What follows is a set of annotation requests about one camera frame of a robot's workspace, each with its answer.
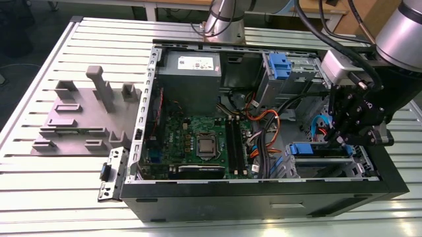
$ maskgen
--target green circuit board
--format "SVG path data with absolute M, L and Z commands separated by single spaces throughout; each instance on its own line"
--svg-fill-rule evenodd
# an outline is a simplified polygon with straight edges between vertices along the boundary
M 249 122 L 240 121 L 241 136 L 247 139 L 249 132 Z M 216 154 L 209 160 L 203 160 L 197 154 L 197 136 L 209 135 L 215 138 Z M 244 170 L 239 174 L 228 172 L 228 154 L 225 143 L 224 118 L 211 117 L 167 117 L 164 125 L 164 148 L 161 151 L 149 151 L 149 156 L 159 157 L 151 164 L 151 173 L 153 179 L 165 179 L 168 165 L 177 164 L 208 164 L 225 167 L 224 179 L 248 179 L 252 178 L 249 166 L 247 165 L 247 154 L 244 155 Z

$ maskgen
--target floor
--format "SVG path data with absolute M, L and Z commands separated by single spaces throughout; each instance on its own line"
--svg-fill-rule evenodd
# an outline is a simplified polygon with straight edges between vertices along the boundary
M 58 11 L 52 12 L 45 1 L 32 1 L 30 11 L 34 24 L 25 29 L 33 45 L 33 51 L 24 57 L 8 58 L 0 54 L 0 74 L 6 83 L 0 85 L 0 130 L 20 101 L 26 87 L 36 76 L 38 66 L 54 46 L 61 32 L 73 15 L 98 18 L 145 20 L 145 12 L 141 7 L 93 5 L 77 3 L 58 3 Z M 159 9 L 157 20 L 167 22 L 199 23 L 207 19 L 207 12 L 176 9 Z M 271 28 L 269 17 L 265 15 L 247 15 L 247 27 Z M 26 64 L 4 67 L 9 64 Z M 416 103 L 422 105 L 422 95 L 416 96 Z

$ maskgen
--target power supply label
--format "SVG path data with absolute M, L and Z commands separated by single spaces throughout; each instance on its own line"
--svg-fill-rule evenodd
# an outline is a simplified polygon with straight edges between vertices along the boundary
M 212 58 L 179 57 L 177 69 L 185 70 L 213 70 Z

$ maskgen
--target aluminum extrusion table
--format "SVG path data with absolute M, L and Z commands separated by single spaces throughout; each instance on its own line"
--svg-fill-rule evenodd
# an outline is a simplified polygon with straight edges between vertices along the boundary
M 85 69 L 101 65 L 110 87 L 120 88 L 127 81 L 143 89 L 153 38 L 200 40 L 188 24 L 94 18 L 68 24 L 0 133 L 0 233 L 90 237 L 420 236 L 422 114 L 414 102 L 396 112 L 388 125 L 395 145 L 387 148 L 410 193 L 332 218 L 141 223 L 124 203 L 97 203 L 105 157 L 30 156 L 32 142 L 56 99 L 57 81 L 73 80 L 77 87 L 93 87 Z M 245 40 L 253 45 L 327 47 L 304 32 L 247 28 Z

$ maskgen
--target ram slot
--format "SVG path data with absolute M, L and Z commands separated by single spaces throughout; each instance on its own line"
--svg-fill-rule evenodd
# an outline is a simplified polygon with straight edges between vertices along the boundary
M 236 165 L 239 174 L 247 174 L 244 168 L 244 156 L 243 156 L 243 143 L 241 143 L 241 131 L 239 120 L 232 122 L 232 137 L 233 137 L 233 149 L 236 154 Z
M 227 155 L 228 155 L 228 172 L 231 174 L 236 174 L 237 164 L 236 164 L 236 153 L 235 153 L 231 119 L 225 119 L 225 147 L 227 147 Z

